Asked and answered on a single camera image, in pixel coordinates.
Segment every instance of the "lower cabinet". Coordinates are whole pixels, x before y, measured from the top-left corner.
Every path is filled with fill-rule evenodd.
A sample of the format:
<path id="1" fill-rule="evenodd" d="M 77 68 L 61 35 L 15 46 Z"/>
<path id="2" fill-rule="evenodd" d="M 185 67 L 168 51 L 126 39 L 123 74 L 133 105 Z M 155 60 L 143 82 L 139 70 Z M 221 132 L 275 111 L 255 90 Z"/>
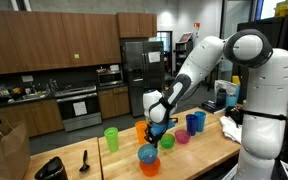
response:
<path id="1" fill-rule="evenodd" d="M 130 112 L 128 87 L 118 87 L 98 92 L 102 119 Z"/>
<path id="2" fill-rule="evenodd" d="M 24 121 L 29 137 L 64 129 L 54 99 L 0 108 L 0 118 L 11 126 Z"/>

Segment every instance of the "pink cup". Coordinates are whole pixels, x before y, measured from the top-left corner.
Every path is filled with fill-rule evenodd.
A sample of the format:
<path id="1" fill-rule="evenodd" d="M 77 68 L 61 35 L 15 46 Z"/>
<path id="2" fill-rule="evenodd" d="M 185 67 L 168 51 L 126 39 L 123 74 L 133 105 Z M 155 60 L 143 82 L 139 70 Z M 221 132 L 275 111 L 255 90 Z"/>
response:
<path id="1" fill-rule="evenodd" d="M 190 141 L 191 134 L 184 129 L 180 129 L 175 131 L 175 138 L 178 143 L 186 144 Z"/>

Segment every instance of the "microwave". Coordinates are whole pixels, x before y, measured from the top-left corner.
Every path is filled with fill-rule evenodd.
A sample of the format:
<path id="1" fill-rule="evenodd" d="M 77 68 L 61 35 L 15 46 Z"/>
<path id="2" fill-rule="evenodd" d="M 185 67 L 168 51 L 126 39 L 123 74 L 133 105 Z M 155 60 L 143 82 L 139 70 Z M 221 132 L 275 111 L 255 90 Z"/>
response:
<path id="1" fill-rule="evenodd" d="M 122 71 L 108 71 L 99 73 L 98 83 L 100 86 L 108 86 L 123 83 L 123 73 Z"/>

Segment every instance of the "sink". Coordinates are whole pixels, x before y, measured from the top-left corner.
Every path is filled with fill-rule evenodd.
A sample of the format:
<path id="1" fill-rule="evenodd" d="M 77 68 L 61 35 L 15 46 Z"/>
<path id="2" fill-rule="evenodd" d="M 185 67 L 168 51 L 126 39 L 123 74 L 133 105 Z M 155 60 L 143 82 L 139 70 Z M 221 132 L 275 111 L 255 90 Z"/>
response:
<path id="1" fill-rule="evenodd" d="M 25 101 L 32 101 L 37 99 L 43 99 L 46 98 L 50 93 L 44 93 L 44 94 L 26 94 L 21 96 L 20 98 L 16 100 L 9 100 L 8 103 L 17 103 L 17 102 L 25 102 Z"/>

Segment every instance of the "cable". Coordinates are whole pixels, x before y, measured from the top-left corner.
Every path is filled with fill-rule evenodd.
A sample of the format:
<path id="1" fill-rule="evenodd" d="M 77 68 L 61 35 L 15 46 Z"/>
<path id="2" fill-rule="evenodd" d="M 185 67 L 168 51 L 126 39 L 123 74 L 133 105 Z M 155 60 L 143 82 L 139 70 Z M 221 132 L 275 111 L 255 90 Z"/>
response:
<path id="1" fill-rule="evenodd" d="M 198 85 L 196 86 L 194 92 L 193 92 L 189 97 L 187 97 L 187 98 L 185 98 L 185 99 L 181 99 L 180 101 L 186 101 L 187 99 L 189 99 L 190 97 L 192 97 L 193 94 L 195 94 L 195 92 L 197 91 L 197 89 L 200 87 L 200 85 L 201 85 L 201 83 L 198 83 Z"/>

